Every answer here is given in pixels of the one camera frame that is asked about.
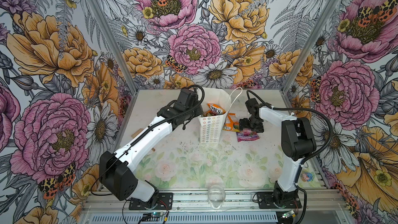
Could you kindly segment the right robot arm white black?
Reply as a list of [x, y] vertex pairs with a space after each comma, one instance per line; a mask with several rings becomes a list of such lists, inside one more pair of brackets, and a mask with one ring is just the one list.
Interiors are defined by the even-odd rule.
[[277, 108], [268, 103], [259, 103], [255, 98], [249, 98], [245, 106], [250, 114], [249, 118], [239, 120], [240, 130], [250, 129], [262, 133], [263, 122], [267, 121], [281, 129], [281, 147], [285, 155], [283, 171], [275, 182], [273, 191], [274, 203], [297, 198], [298, 180], [302, 172], [305, 159], [316, 150], [315, 138], [306, 118], [298, 118], [294, 113], [287, 114], [289, 108]]

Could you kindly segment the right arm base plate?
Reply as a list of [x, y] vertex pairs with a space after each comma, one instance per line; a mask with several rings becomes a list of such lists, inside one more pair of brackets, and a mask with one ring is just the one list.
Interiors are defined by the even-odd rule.
[[283, 196], [274, 196], [272, 192], [256, 192], [254, 196], [254, 201], [257, 201], [259, 209], [300, 209], [302, 208], [302, 203], [300, 202], [298, 191], [293, 193], [288, 193], [287, 197]]

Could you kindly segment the pink purple snack packet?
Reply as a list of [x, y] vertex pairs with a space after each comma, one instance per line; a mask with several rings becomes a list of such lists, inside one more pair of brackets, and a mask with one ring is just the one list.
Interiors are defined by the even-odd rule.
[[250, 129], [244, 129], [236, 134], [238, 142], [250, 142], [256, 141], [260, 137], [257, 132], [251, 131]]

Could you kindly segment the orange snack packet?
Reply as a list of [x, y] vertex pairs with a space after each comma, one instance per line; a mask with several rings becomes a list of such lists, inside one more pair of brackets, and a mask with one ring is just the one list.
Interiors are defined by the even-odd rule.
[[226, 117], [226, 121], [223, 126], [223, 130], [232, 131], [232, 132], [240, 132], [239, 119], [236, 117], [236, 114], [228, 113], [228, 115]]

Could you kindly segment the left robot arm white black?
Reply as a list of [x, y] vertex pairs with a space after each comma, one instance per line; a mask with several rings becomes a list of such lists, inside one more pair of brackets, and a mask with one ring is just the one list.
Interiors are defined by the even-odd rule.
[[157, 201], [157, 189], [139, 180], [134, 171], [146, 154], [178, 126], [185, 126], [203, 114], [205, 91], [199, 85], [180, 90], [176, 100], [161, 108], [153, 121], [138, 136], [114, 152], [104, 152], [99, 160], [99, 182], [118, 200]]

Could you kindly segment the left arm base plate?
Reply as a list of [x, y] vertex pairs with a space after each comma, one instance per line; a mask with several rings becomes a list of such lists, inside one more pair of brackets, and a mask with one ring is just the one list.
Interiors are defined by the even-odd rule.
[[171, 210], [173, 208], [173, 193], [161, 192], [155, 195], [150, 201], [144, 202], [132, 198], [129, 204], [131, 211]]

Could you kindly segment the Fox's candy packet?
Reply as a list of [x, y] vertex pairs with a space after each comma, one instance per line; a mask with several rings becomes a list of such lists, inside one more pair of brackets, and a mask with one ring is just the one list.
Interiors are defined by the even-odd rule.
[[208, 103], [207, 106], [209, 110], [204, 114], [204, 117], [219, 116], [226, 113], [226, 110], [217, 104]]

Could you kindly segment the white printed paper bag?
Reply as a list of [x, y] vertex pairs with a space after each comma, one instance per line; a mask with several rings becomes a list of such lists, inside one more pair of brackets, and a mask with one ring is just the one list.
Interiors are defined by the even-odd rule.
[[[203, 115], [198, 117], [200, 123], [200, 143], [201, 144], [217, 144], [219, 143], [221, 132], [223, 130], [226, 117], [233, 106], [234, 102], [242, 94], [241, 87], [235, 88], [231, 93], [227, 93], [223, 89], [203, 88], [204, 94], [198, 92], [199, 97], [204, 96], [202, 102]], [[204, 117], [209, 110], [208, 103], [214, 103], [221, 106], [226, 113], [219, 116]]]

